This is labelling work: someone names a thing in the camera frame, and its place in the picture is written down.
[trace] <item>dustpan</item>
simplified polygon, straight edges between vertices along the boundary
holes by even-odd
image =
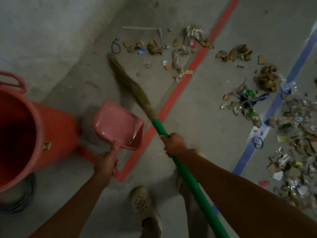
[[[94,119],[97,136],[116,149],[114,161],[119,148],[137,150],[143,137],[144,120],[129,112],[109,99],[105,99]]]

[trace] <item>broom bristles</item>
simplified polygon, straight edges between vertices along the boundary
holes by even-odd
[[[119,86],[125,88],[138,103],[140,108],[145,112],[148,119],[152,122],[157,119],[156,112],[152,107],[150,100],[141,86],[128,76],[124,68],[118,62],[113,54],[108,54],[108,61],[111,69],[114,72],[114,77]]]

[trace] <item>wall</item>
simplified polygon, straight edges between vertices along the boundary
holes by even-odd
[[[127,0],[1,0],[0,70],[43,100]]]

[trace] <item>blue floor marking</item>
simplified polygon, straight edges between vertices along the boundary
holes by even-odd
[[[297,75],[299,74],[301,68],[303,67],[307,58],[311,54],[316,43],[317,43],[317,28],[314,30],[314,32],[310,36],[306,46],[304,47],[303,51],[301,52],[294,67],[292,68],[291,72],[289,73],[289,75],[286,79],[287,83],[291,83],[291,82],[295,81]],[[267,129],[267,125],[268,125],[267,120],[273,114],[275,114],[275,112],[279,109],[279,107],[282,104],[282,95],[283,94],[285,94],[283,92],[283,90],[280,90],[279,93],[276,95],[275,99],[273,100],[271,106],[268,108],[268,111],[263,118],[264,121],[262,122],[261,128],[258,129],[257,133],[254,133],[254,135],[250,139],[249,143],[247,144],[247,147],[245,148],[244,152],[242,153],[241,158],[239,159],[238,163],[236,164],[235,168],[232,171],[232,173],[234,173],[235,175],[241,175],[242,171],[244,170],[245,166],[247,165],[247,162],[249,161],[249,159],[251,158],[251,156],[255,150],[255,145],[254,145],[252,139],[256,136],[261,137],[261,135],[264,134],[264,131]],[[212,208],[216,214],[219,213],[219,210],[215,205]]]

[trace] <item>foot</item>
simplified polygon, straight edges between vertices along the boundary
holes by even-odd
[[[143,224],[143,221],[147,218],[153,218],[157,220],[159,228],[162,232],[162,222],[161,219],[153,206],[153,202],[150,196],[149,191],[144,186],[135,187],[130,194],[131,204],[133,212],[139,216],[140,221]]]
[[[200,149],[191,149],[191,150],[194,151],[196,154],[202,156],[203,158],[206,158],[205,154]],[[183,182],[183,178],[181,176],[179,176],[179,178],[177,179],[176,186],[179,193],[183,197],[188,196],[191,193],[188,186]]]

